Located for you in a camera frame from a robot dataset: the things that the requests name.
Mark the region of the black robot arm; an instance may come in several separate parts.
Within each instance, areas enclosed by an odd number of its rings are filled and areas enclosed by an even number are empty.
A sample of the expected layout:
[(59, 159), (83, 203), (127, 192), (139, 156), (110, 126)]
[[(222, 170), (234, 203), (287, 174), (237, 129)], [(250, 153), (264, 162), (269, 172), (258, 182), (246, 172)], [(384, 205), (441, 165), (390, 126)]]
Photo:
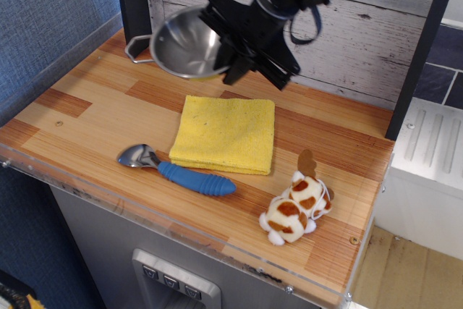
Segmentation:
[(315, 29), (322, 22), (318, 5), (330, 0), (208, 0), (200, 12), (201, 20), (220, 38), (215, 68), (225, 68), (224, 84), (233, 85), (249, 71), (260, 72), (279, 90), (300, 66), (284, 39), (284, 28), (292, 26), (298, 12), (310, 10)]

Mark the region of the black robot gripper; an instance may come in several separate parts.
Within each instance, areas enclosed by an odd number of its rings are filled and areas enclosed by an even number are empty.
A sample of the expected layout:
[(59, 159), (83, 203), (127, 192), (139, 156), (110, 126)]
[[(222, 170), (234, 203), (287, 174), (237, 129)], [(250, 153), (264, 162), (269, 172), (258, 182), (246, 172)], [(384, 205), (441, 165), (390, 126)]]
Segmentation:
[(249, 5), (208, 0), (200, 19), (219, 35), (221, 45), (213, 68), (226, 68), (225, 85), (233, 85), (253, 71), (283, 90), (291, 76), (300, 72), (284, 39), (289, 19), (271, 13), (258, 0)]

